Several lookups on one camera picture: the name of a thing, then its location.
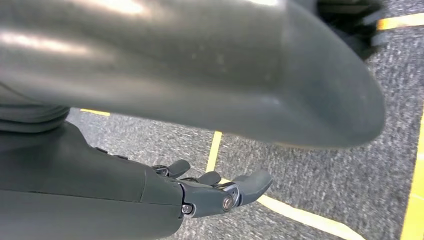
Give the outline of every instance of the floor marking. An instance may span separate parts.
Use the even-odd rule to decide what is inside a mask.
[[[102,116],[107,116],[107,117],[109,117],[111,115],[110,112],[96,111],[96,110],[90,110],[90,109],[85,109],[85,108],[81,108],[81,112],[88,112],[88,113],[102,115]]]
[[[424,240],[424,110],[418,137],[417,161],[412,176],[406,214],[400,240]]]
[[[378,21],[377,28],[378,30],[388,30],[420,25],[424,25],[424,13],[381,19]]]
[[[217,162],[218,150],[220,148],[221,137],[223,133],[215,131],[212,138],[212,145],[210,146],[209,159],[207,160],[206,172],[212,172],[215,169],[215,163]]]
[[[212,139],[212,146],[210,148],[206,172],[210,172],[215,169],[221,138],[222,133],[216,131]],[[229,180],[223,178],[220,183],[227,182],[229,182]],[[323,232],[332,234],[339,238],[345,240],[365,240],[365,238],[363,238],[361,235],[359,235],[343,223],[301,209],[294,208],[286,203],[283,203],[269,196],[262,195],[257,201],[268,209],[278,214],[281,214],[289,219],[319,229]]]

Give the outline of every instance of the yellow tape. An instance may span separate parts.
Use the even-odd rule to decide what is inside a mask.
[[[96,110],[90,110],[90,109],[85,109],[85,108],[81,108],[81,112],[88,112],[88,113],[102,115],[102,116],[107,116],[107,117],[109,117],[111,115],[110,112],[96,111]]]
[[[212,145],[210,146],[209,159],[207,160],[206,172],[215,170],[215,163],[217,162],[218,150],[220,149],[221,137],[223,133],[215,131],[212,138]]]
[[[418,149],[409,202],[400,240],[424,240],[424,112],[421,117]]]
[[[213,135],[212,147],[210,148],[206,172],[210,172],[215,169],[221,136],[221,132],[215,132],[215,134]],[[220,183],[227,182],[229,182],[229,180],[223,178]],[[257,201],[268,209],[278,214],[281,214],[289,219],[319,229],[321,231],[340,237],[342,239],[365,240],[361,235],[359,235],[343,223],[301,209],[294,208],[269,196],[262,195]]]
[[[378,22],[378,30],[388,30],[420,25],[424,25],[424,13],[381,19]]]

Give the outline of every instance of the screw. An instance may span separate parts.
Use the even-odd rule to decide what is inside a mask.
[[[222,207],[225,211],[229,211],[233,208],[234,200],[233,197],[228,195],[224,197],[224,201],[222,202]]]
[[[193,207],[187,204],[182,205],[181,207],[181,212],[183,214],[190,214],[193,210]]]

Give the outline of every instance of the gray carpet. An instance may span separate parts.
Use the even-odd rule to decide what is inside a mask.
[[[424,12],[423,1],[387,0],[389,17]],[[398,240],[414,169],[424,99],[424,27],[386,32],[388,45],[369,61],[387,107],[383,134],[346,150],[303,150],[224,134],[216,170],[225,178],[265,169],[266,193],[348,225],[367,240]],[[148,165],[190,161],[189,175],[207,164],[213,132],[73,109],[69,118],[93,146]],[[190,219],[168,240],[339,240],[254,203],[230,214]]]

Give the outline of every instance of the gray plastic cover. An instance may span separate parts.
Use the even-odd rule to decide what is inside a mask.
[[[2,104],[19,96],[300,147],[366,143],[385,115],[365,64],[289,0],[3,0],[0,86]]]

